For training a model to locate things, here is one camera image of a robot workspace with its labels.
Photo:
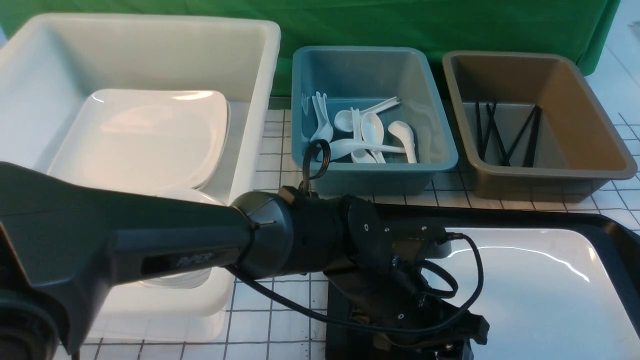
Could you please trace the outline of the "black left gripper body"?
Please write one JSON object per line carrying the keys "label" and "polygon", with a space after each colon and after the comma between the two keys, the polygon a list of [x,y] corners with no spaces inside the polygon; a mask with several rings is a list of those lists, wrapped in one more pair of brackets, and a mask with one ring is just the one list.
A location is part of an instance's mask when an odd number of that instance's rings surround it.
{"label": "black left gripper body", "polygon": [[[342,263],[324,272],[349,301],[339,303],[327,324],[327,360],[472,360],[471,343],[485,346],[490,325],[470,311],[485,276],[477,245],[468,235],[434,223],[386,225],[373,203],[356,197],[339,202]],[[456,306],[459,285],[434,263],[438,248],[464,240],[473,253],[477,285]]]}

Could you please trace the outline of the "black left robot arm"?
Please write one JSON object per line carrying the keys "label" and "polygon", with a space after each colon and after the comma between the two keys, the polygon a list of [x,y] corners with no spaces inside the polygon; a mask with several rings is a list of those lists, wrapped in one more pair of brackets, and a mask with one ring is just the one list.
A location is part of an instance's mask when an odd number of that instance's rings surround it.
{"label": "black left robot arm", "polygon": [[[1,358],[73,359],[113,287],[222,268],[274,302],[328,325],[384,335],[436,359],[471,360],[489,322],[471,237],[442,227],[400,235],[374,203],[291,186],[229,206],[71,184],[1,164]],[[259,283],[322,272],[368,323],[314,312]]]}

